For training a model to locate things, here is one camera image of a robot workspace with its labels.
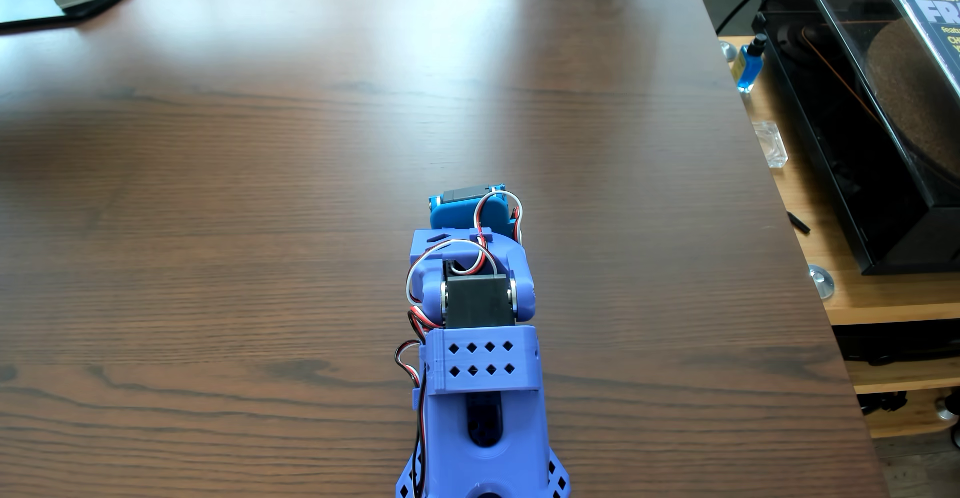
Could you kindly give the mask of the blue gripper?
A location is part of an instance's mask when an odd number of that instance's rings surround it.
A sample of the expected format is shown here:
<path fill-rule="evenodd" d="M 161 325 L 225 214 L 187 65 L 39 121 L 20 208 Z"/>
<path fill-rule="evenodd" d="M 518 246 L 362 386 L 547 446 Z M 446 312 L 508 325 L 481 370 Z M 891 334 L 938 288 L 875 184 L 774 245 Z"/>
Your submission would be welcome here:
<path fill-rule="evenodd" d="M 432 229 L 470 229 L 475 226 L 474 213 L 481 198 L 493 190 L 506 191 L 505 184 L 474 185 L 445 190 L 429 198 L 430 225 Z M 516 227 L 518 211 L 510 208 L 506 195 L 494 194 L 486 200 L 481 213 L 481 226 L 493 232 L 520 240 Z"/>

